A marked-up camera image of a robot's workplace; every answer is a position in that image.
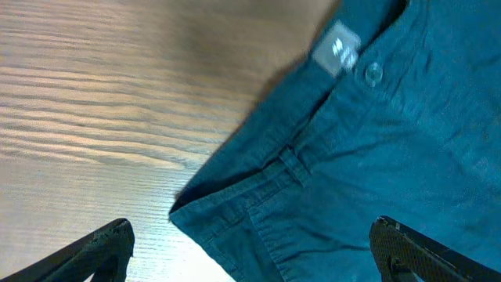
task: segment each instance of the trousers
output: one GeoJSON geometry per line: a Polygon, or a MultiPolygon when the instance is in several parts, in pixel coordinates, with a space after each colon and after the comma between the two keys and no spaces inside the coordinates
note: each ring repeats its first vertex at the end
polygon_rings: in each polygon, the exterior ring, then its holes
{"type": "Polygon", "coordinates": [[[501,271],[500,12],[344,0],[171,221],[237,281],[378,281],[379,215],[501,271]],[[312,54],[340,22],[359,56],[332,72],[312,54]]]}

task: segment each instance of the seam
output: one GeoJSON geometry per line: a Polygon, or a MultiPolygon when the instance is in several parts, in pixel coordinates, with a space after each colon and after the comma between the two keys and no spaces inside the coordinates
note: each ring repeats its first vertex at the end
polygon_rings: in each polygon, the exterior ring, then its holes
{"type": "Polygon", "coordinates": [[[254,227],[254,229],[256,230],[256,234],[258,235],[259,240],[261,240],[261,242],[263,243],[263,246],[265,246],[266,253],[268,254],[269,258],[272,260],[273,265],[275,266],[276,272],[280,275],[280,278],[282,278],[282,281],[283,281],[283,282],[286,282],[286,280],[283,278],[282,271],[280,271],[280,268],[279,268],[279,267],[278,267],[278,265],[276,264],[276,261],[275,261],[275,259],[273,258],[272,253],[270,253],[270,252],[269,252],[269,248],[268,248],[268,246],[266,245],[265,241],[263,240],[263,237],[261,236],[261,232],[259,232],[260,230],[256,227],[256,224],[255,224],[255,222],[254,222],[254,220],[252,219],[252,216],[251,216],[250,214],[249,214],[249,219],[250,219],[250,223],[252,223],[252,226],[253,226],[253,227],[254,227]]]}

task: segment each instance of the clothing tag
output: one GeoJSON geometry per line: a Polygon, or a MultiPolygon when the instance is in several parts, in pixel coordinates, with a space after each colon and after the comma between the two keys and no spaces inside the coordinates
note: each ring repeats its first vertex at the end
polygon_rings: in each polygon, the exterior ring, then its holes
{"type": "Polygon", "coordinates": [[[360,37],[337,21],[313,51],[313,59],[336,77],[342,69],[351,70],[356,64],[360,37]]]}

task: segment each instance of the waistband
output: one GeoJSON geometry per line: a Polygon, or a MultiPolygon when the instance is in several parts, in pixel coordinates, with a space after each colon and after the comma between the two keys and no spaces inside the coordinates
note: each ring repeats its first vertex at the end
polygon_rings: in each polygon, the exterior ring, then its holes
{"type": "MultiPolygon", "coordinates": [[[[413,25],[413,17],[419,12],[420,3],[425,0],[409,0],[405,16],[398,20],[400,34],[405,34],[413,25]]],[[[310,122],[312,115],[326,102],[336,84],[346,74],[336,78],[330,75],[312,58],[312,52],[323,40],[326,32],[338,21],[342,21],[362,40],[366,49],[379,36],[398,3],[404,0],[345,0],[337,9],[332,20],[323,28],[306,56],[306,60],[291,71],[270,93],[243,127],[225,144],[193,177],[171,210],[176,212],[184,205],[201,199],[235,182],[235,175],[242,178],[253,175],[272,163],[286,146],[294,145],[294,138],[310,122]]],[[[389,38],[379,42],[385,53],[396,48],[398,39],[389,38]]],[[[366,50],[381,53],[379,46],[366,50]]]]}

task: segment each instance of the table surface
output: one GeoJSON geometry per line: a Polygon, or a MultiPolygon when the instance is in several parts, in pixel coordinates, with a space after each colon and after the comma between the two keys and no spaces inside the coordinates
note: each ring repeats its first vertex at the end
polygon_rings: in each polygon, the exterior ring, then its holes
{"type": "Polygon", "coordinates": [[[0,277],[125,217],[129,281],[230,281],[169,209],[334,6],[2,1],[0,277]]]}

